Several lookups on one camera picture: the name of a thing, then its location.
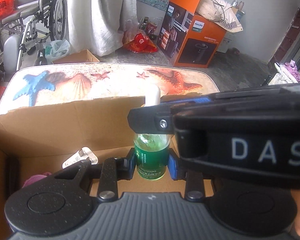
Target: philips logo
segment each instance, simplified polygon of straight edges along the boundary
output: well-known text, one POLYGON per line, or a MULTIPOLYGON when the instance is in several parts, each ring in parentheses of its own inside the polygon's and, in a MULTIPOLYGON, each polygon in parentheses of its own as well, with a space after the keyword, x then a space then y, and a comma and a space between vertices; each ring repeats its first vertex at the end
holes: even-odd
POLYGON ((203 22, 194 21, 193 27, 198 28, 198 29, 202 29, 203 26, 204 26, 204 23, 203 23, 203 22))
POLYGON ((168 12, 173 13, 173 10, 174 10, 174 7, 172 7, 171 5, 169 5, 168 12))

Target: orange starfish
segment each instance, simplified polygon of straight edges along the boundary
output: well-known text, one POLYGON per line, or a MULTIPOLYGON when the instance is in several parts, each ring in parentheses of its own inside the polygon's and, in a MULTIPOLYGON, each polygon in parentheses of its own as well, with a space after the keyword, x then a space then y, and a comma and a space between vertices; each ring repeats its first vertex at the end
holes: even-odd
POLYGON ((144 72, 142 74, 140 74, 139 72, 137 72, 137 74, 138 74, 137 78, 146 79, 146 78, 149 77, 149 76, 146 76, 146 74, 144 72))
POLYGON ((148 71, 149 73, 156 75, 162 81, 165 82, 168 88, 167 95, 186 94, 186 93, 194 92, 194 90, 197 90, 199 88, 202 88, 202 85, 200 84, 195 84, 195 83, 189 84, 184 82, 181 73, 178 71, 172 71, 171 77, 166 76, 165 74, 162 74, 157 70, 150 69, 148 71))
POLYGON ((108 74, 110 71, 105 71, 102 74, 96 73, 96 74, 91 74, 91 76, 94 76, 97 80, 103 80, 105 78, 109 78, 108 74))

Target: brown door frame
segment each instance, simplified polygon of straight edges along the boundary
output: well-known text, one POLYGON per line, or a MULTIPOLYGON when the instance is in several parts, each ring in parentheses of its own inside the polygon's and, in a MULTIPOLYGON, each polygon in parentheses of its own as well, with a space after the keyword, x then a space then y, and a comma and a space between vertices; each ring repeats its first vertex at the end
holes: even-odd
POLYGON ((300 33, 300 8, 298 8, 297 13, 293 18, 293 21, 291 22, 288 31, 286 32, 281 44, 279 45, 278 49, 274 53, 270 62, 272 63, 280 62, 287 54, 288 50, 290 49, 294 41, 297 39, 299 33, 300 33))

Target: bottle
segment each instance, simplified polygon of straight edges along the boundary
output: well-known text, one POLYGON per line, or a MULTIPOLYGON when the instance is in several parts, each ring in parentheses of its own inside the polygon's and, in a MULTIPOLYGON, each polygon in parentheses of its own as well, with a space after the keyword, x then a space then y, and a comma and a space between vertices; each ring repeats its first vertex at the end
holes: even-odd
POLYGON ((237 0, 233 0, 232 4, 231 4, 234 8, 236 8, 236 6, 238 5, 238 1, 237 0))
POLYGON ((244 2, 240 1, 239 4, 238 4, 238 10, 242 11, 243 6, 244 6, 244 2))
MULTIPOLYGON (((145 107, 158 104, 160 104, 160 88, 151 85, 146 93, 145 107)), ((141 177, 157 180, 164 175, 169 158, 169 144, 169 134, 135 134, 137 171, 141 177)))

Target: screw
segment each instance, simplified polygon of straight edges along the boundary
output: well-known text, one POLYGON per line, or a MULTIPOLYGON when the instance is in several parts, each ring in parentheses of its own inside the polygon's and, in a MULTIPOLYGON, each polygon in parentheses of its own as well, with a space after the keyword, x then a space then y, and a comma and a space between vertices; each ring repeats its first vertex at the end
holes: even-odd
POLYGON ((99 194, 99 197, 102 199, 110 199, 114 197, 114 192, 110 190, 105 190, 99 194))
POLYGON ((161 128, 163 128, 163 129, 166 129, 168 126, 167 121, 164 119, 161 119, 159 124, 160 124, 161 128))
POLYGON ((190 199, 200 199, 203 198, 203 193, 197 190, 189 191, 187 193, 188 198, 190 199))

